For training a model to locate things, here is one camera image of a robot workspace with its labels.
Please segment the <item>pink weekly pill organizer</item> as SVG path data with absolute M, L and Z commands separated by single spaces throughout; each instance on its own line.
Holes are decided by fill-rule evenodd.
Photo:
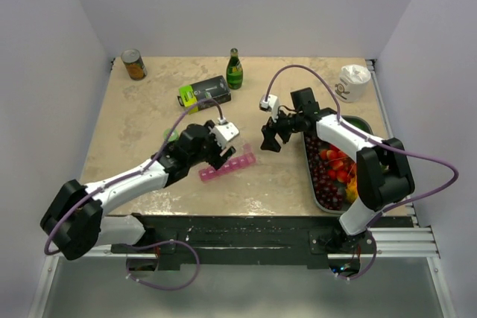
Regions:
M 198 171 L 200 180 L 202 182 L 208 182 L 212 179 L 216 179 L 254 165 L 256 163 L 256 157 L 252 151 L 251 145 L 246 143 L 243 145 L 242 149 L 242 154 L 233 156 L 227 160 L 218 170 L 215 170 L 212 166 L 200 169 Z

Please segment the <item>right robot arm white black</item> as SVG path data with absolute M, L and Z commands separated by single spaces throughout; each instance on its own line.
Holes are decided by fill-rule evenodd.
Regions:
M 340 230 L 332 234 L 332 245 L 348 253 L 358 245 L 358 234 L 381 209 L 412 194 L 414 179 L 398 139 L 384 140 L 351 125 L 330 108 L 321 109 L 310 88 L 291 93 L 294 110 L 289 114 L 279 107 L 275 95 L 263 95 L 259 102 L 262 111 L 271 117 L 262 126 L 261 150 L 280 152 L 279 136 L 287 143 L 293 133 L 315 134 L 319 139 L 336 146 L 356 164 L 358 198 L 344 212 Z

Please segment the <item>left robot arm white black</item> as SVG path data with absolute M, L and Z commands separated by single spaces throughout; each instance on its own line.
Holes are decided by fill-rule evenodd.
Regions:
M 112 216 L 118 207 L 152 191 L 167 188 L 187 177 L 192 167 L 205 162 L 219 169 L 235 153 L 232 142 L 239 129 L 231 122 L 190 124 L 175 141 L 135 168 L 109 179 L 62 185 L 40 221 L 48 238 L 44 252 L 56 252 L 73 261 L 91 248 L 121 244 L 137 252 L 154 245 L 154 234 L 137 215 Z

